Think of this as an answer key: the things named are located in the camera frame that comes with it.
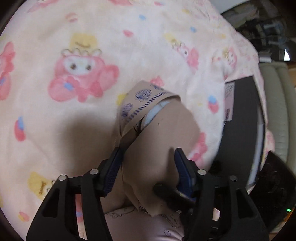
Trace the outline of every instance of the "cartoon print blanket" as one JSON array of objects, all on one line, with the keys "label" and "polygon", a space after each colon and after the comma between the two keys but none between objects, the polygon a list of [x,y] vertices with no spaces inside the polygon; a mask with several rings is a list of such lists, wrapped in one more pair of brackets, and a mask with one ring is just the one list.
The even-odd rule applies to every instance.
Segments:
[{"label": "cartoon print blanket", "polygon": [[255,49],[209,0],[27,0],[0,53],[0,207],[23,238],[53,180],[110,155],[116,113],[140,80],[193,113],[199,168],[219,147],[225,82],[254,75],[266,113]]}]

